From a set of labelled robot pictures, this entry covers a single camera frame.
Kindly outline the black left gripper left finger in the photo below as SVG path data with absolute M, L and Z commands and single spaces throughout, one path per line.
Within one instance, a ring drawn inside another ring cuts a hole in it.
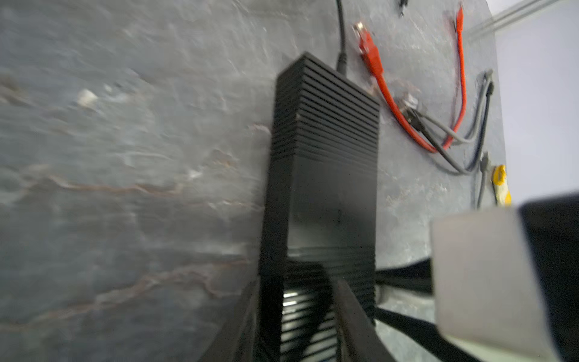
M 260 280 L 250 282 L 200 361 L 256 361 Z

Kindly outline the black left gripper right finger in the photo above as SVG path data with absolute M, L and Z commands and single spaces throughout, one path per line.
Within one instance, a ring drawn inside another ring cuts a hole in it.
M 395 361 L 344 280 L 333 284 L 333 305 L 338 338 L 337 361 Z

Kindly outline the black network switch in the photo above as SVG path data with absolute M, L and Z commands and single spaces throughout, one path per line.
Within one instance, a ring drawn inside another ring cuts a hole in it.
M 259 361 L 334 361 L 332 286 L 375 312 L 380 105 L 304 53 L 277 77 L 258 274 Z

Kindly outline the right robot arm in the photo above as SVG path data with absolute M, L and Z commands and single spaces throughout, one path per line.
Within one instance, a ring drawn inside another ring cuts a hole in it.
M 434 322 L 431 258 L 375 272 L 375 319 L 404 334 L 440 361 L 475 361 L 452 345 Z

